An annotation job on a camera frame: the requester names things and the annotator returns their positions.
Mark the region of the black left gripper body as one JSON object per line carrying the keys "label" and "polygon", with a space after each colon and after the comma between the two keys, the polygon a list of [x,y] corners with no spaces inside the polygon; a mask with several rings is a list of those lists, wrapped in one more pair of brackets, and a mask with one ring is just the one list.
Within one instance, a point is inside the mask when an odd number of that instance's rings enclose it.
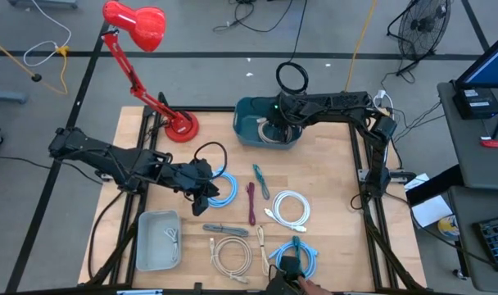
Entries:
{"label": "black left gripper body", "polygon": [[213,180],[211,166],[206,160],[192,160],[189,163],[170,164],[167,184],[185,197],[192,197],[192,214],[201,215],[209,207]]}

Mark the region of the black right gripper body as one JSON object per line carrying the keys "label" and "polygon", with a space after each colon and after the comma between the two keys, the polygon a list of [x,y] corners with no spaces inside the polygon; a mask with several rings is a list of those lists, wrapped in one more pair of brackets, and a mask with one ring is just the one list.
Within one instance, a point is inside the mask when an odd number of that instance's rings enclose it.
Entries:
{"label": "black right gripper body", "polygon": [[314,117],[302,113],[307,103],[313,98],[313,95],[292,96],[284,93],[272,97],[269,107],[269,123],[274,126],[295,125],[302,128],[313,125]]}

